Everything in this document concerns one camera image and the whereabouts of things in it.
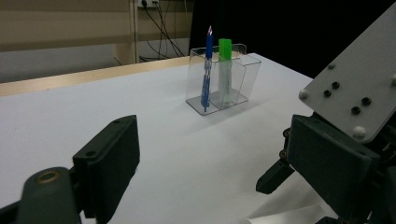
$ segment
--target black backdrop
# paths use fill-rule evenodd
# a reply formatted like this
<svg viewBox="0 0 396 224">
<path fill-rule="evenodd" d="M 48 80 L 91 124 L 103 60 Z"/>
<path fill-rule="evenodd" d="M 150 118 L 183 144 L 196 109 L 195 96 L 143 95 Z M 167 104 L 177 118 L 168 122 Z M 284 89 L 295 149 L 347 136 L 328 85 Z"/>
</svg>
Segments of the black backdrop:
<svg viewBox="0 0 396 224">
<path fill-rule="evenodd" d="M 308 77 L 315 77 L 395 0 L 195 0 L 190 49 L 231 38 Z"/>
</svg>

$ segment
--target pen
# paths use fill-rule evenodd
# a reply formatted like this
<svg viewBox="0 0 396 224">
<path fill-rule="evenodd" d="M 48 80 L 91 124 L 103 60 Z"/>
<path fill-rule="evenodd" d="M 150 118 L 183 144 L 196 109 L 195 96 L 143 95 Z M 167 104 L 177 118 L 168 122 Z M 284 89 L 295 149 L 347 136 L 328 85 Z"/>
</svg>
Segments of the pen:
<svg viewBox="0 0 396 224">
<path fill-rule="evenodd" d="M 213 51 L 213 34 L 212 26 L 209 26 L 206 36 L 206 49 L 205 49 L 205 75 L 204 83 L 202 85 L 201 105 L 206 108 L 210 106 L 209 103 L 209 89 L 210 89 L 210 70 L 212 67 L 212 51 Z"/>
</svg>

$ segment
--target acrylic pen holder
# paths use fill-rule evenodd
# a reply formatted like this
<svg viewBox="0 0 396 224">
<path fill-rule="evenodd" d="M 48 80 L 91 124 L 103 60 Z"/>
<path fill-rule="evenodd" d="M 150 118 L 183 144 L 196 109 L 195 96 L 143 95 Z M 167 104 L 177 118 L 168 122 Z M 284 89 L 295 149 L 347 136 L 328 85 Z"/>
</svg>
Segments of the acrylic pen holder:
<svg viewBox="0 0 396 224">
<path fill-rule="evenodd" d="M 207 74 L 205 48 L 190 51 L 186 102 L 201 115 L 244 103 L 250 97 L 262 62 L 247 55 L 245 45 L 234 44 L 232 47 L 231 60 L 222 59 L 219 56 L 219 46 L 213 47 L 207 104 L 203 103 Z"/>
</svg>

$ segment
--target white table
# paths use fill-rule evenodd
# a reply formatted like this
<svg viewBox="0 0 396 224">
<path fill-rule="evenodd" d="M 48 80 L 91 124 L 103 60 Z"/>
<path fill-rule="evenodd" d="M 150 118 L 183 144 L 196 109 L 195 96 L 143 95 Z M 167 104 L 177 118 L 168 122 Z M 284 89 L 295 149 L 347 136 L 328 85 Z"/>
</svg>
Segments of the white table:
<svg viewBox="0 0 396 224">
<path fill-rule="evenodd" d="M 0 97 L 0 207 L 20 199 L 30 175 L 71 168 L 76 152 L 127 115 L 137 115 L 141 162 L 110 223 L 247 223 L 323 204 L 297 172 L 270 195 L 255 190 L 292 114 L 312 110 L 298 99 L 309 77 L 251 56 L 262 64 L 250 100 L 204 117 L 185 103 L 187 64 Z"/>
</svg>

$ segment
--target wall socket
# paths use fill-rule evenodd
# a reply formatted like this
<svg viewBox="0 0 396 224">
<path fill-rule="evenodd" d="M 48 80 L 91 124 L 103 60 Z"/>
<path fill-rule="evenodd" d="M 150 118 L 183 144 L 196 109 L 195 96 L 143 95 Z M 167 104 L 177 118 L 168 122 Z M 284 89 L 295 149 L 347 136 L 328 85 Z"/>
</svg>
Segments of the wall socket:
<svg viewBox="0 0 396 224">
<path fill-rule="evenodd" d="M 157 4 L 160 4 L 160 0 L 146 0 L 148 3 L 147 7 L 157 7 Z M 137 0 L 137 6 L 143 7 L 142 0 Z"/>
</svg>

